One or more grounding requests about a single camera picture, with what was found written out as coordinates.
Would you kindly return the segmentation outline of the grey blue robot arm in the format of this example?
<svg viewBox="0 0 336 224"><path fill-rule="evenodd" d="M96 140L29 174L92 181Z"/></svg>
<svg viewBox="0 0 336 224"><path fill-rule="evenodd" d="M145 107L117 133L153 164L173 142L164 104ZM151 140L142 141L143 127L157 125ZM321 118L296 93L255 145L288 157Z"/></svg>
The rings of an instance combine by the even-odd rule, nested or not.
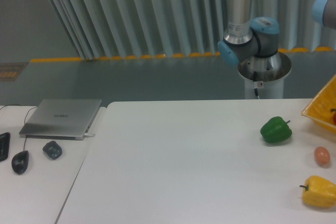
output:
<svg viewBox="0 0 336 224"><path fill-rule="evenodd" d="M335 47L325 30L335 22L323 18L329 0L226 0L227 24L217 48L231 65L279 49Z"/></svg>

